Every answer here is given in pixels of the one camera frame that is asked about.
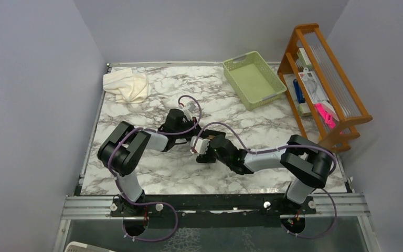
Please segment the cream white towel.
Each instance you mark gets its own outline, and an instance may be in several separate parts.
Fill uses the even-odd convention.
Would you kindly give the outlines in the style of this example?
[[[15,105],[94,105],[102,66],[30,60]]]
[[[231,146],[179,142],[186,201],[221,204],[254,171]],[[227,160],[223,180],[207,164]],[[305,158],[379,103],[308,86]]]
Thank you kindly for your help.
[[[103,76],[103,90],[115,96],[118,104],[142,103],[149,96],[149,79],[132,68],[112,71]]]

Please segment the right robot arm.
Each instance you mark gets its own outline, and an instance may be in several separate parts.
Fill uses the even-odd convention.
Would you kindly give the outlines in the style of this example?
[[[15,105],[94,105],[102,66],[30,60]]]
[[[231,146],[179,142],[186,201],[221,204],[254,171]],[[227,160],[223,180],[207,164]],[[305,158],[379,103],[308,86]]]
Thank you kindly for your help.
[[[314,190],[326,186],[328,176],[337,166],[337,159],[331,152],[297,134],[292,135],[286,145],[275,149],[239,149],[224,134],[208,138],[194,136],[190,145],[198,162],[220,161],[239,175],[287,169],[295,179],[282,199],[282,208],[290,214],[300,210]]]

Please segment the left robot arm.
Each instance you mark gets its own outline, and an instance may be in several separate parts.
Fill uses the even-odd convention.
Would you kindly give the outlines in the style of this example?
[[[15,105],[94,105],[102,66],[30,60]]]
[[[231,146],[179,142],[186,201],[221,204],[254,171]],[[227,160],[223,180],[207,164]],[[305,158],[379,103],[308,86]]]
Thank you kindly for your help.
[[[194,105],[171,109],[165,123],[157,131],[136,128],[122,121],[100,146],[97,158],[115,177],[121,195],[126,198],[124,209],[130,215],[143,211],[144,190],[139,185],[136,167],[145,150],[167,152],[175,145],[185,144],[200,130],[192,115]]]

